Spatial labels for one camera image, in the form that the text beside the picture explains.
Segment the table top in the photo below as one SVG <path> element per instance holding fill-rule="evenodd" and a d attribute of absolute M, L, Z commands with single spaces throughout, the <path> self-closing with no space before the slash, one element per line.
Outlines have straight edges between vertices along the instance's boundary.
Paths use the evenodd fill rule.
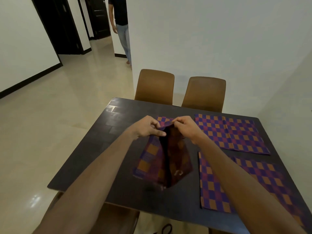
<path fill-rule="evenodd" d="M 271 155 L 245 153 L 227 149 L 223 149 L 223 152 L 229 156 L 278 164 L 288 183 L 287 186 L 300 201 L 300 209 L 304 210 L 305 213 L 309 213 L 309 217 L 307 218 L 312 221 L 312 215 L 308 210 L 308 207 L 303 201 L 298 189 L 293 183 L 258 118 L 208 112 L 124 98 L 113 98 L 111 100 L 103 113 L 99 116 L 91 129 L 49 183 L 48 188 L 63 192 L 66 191 L 84 169 L 127 127 L 144 116 L 150 115 L 154 118 L 157 118 L 158 116 L 176 118 L 178 116 L 189 115 L 194 118 L 195 114 L 207 114 L 213 116 L 222 115 L 229 118 L 253 120 L 265 145 L 271 151 Z M 204 225 L 206 227 L 230 233 L 249 233 L 237 214 L 201 209 L 197 155 L 198 147 L 193 145 L 187 138 L 185 139 L 185 143 L 193 164 L 192 173 L 187 175 L 173 187 L 164 191 L 159 190 L 155 184 L 135 178 L 132 175 L 132 171 L 133 168 L 136 167 L 140 154 L 147 141 L 148 137 L 142 137 L 132 143 L 119 168 L 106 202 L 158 214 L 171 219 Z M 307 227 L 307 232 L 312 233 L 312 228 Z"/>

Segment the doorway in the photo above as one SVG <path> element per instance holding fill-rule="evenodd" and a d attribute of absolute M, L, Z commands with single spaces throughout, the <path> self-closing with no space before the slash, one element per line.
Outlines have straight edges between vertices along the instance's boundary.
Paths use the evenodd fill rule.
<path fill-rule="evenodd" d="M 67 0 L 33 0 L 57 54 L 82 54 L 83 48 Z"/>
<path fill-rule="evenodd" d="M 105 0 L 85 0 L 95 39 L 110 36 Z"/>

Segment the black baseboard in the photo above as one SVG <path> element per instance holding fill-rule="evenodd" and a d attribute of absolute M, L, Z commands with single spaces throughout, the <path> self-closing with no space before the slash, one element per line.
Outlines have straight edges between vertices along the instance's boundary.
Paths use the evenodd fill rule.
<path fill-rule="evenodd" d="M 24 87 L 25 85 L 45 76 L 46 74 L 49 74 L 50 72 L 60 68 L 61 66 L 63 66 L 63 64 L 60 62 L 59 64 L 51 66 L 50 68 L 48 68 L 48 69 L 46 69 L 46 70 L 44 70 L 38 74 L 35 74 L 35 75 L 23 80 L 22 82 L 19 82 L 15 85 L 11 86 L 10 88 L 7 88 L 6 90 L 3 90 L 2 92 L 0 92 L 0 98 L 3 98 L 5 96 L 9 95 L 10 93 L 13 93 L 16 90 L 19 90 L 20 88 Z"/>
<path fill-rule="evenodd" d="M 119 53 L 115 53 L 115 57 L 127 58 L 125 54 L 119 54 Z"/>
<path fill-rule="evenodd" d="M 92 51 L 92 49 L 88 48 L 87 50 L 84 50 L 82 54 L 84 55 L 84 54 L 87 54 L 88 52 L 91 52 L 91 51 Z"/>

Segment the folded placemat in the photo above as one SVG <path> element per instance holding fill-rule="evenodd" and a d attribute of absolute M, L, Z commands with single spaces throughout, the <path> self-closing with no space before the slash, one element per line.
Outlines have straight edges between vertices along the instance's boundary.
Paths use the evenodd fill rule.
<path fill-rule="evenodd" d="M 133 175 L 155 182 L 164 188 L 175 185 L 192 170 L 192 163 L 182 134 L 171 123 L 173 119 L 158 117 L 159 130 L 165 137 L 151 135 Z"/>
<path fill-rule="evenodd" d="M 227 195 L 220 186 L 209 163 L 199 152 L 199 173 L 200 173 L 200 203 L 202 208 L 213 209 L 220 212 L 235 213 L 234 207 L 230 204 Z M 305 220 L 303 212 L 296 206 L 297 200 L 292 196 L 292 192 L 285 185 L 282 173 L 276 164 L 266 162 L 256 162 L 242 158 L 231 157 L 235 163 L 255 178 L 283 207 L 294 217 L 294 219 L 304 226 Z"/>
<path fill-rule="evenodd" d="M 195 122 L 222 149 L 270 154 L 254 121 L 195 114 Z"/>

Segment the person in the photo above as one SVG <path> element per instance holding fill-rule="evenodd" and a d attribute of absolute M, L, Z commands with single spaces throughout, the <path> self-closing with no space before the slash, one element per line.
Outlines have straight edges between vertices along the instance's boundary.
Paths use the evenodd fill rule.
<path fill-rule="evenodd" d="M 305 231 L 263 186 L 233 162 L 189 116 L 173 120 L 184 137 L 197 145 L 251 234 Z M 119 166 L 139 137 L 165 136 L 159 122 L 146 116 L 128 127 L 67 189 L 34 234 L 88 233 L 96 222 Z"/>
<path fill-rule="evenodd" d="M 126 0 L 108 0 L 108 12 L 110 21 L 114 33 L 118 34 L 121 46 L 124 48 L 124 52 L 127 56 L 127 64 L 131 63 L 131 52 L 130 52 L 130 39 L 129 39 L 129 28 L 128 28 L 128 14 L 127 14 L 127 3 Z"/>

